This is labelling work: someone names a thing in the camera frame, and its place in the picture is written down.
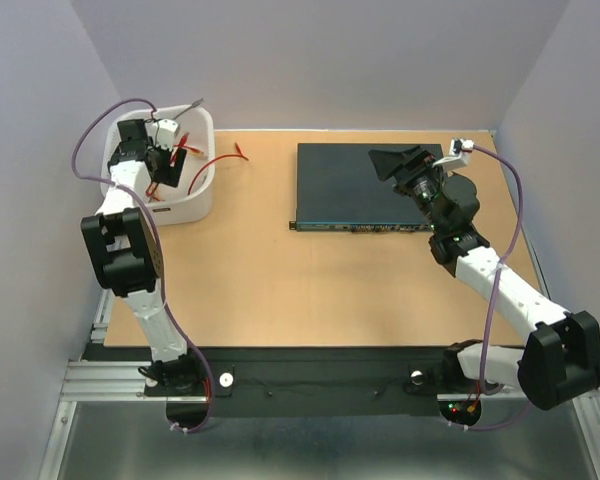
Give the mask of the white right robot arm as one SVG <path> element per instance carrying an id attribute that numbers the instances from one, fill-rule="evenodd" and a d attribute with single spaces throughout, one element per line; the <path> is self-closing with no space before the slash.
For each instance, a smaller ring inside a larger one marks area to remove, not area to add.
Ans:
<path id="1" fill-rule="evenodd" d="M 477 148 L 457 138 L 441 159 L 420 146 L 369 157 L 378 179 L 393 180 L 394 192 L 411 198 L 428 221 L 436 262 L 488 302 L 482 339 L 450 347 L 443 384 L 462 390 L 475 380 L 485 395 L 513 387 L 550 410 L 600 387 L 600 326 L 532 287 L 509 267 L 511 253 L 498 254 L 477 231 L 477 188 L 457 172 Z"/>

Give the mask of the red patch cable long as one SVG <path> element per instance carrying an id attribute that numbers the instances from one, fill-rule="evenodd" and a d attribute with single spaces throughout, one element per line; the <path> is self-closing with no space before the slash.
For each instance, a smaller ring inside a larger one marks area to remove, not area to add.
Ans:
<path id="1" fill-rule="evenodd" d="M 193 175 L 188 189 L 187 194 L 191 195 L 197 189 L 198 184 L 202 184 L 204 182 L 203 177 L 205 177 L 212 167 L 216 167 L 218 163 L 223 162 L 224 160 L 235 159 L 242 160 L 244 162 L 249 162 L 250 158 L 245 154 L 242 147 L 238 142 L 233 143 L 233 150 L 228 153 L 224 153 L 213 158 L 207 159 L 201 167 L 195 172 Z"/>

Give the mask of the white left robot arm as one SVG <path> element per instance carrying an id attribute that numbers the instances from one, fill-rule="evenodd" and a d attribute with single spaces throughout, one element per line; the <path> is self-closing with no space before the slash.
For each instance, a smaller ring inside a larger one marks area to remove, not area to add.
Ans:
<path id="1" fill-rule="evenodd" d="M 139 372 L 152 386 L 192 395 L 209 380 L 171 318 L 163 293 L 164 259 L 146 202 L 149 187 L 178 185 L 186 157 L 171 119 L 118 122 L 119 143 L 107 162 L 101 207 L 81 221 L 99 284 L 122 299 L 145 334 L 151 363 Z"/>

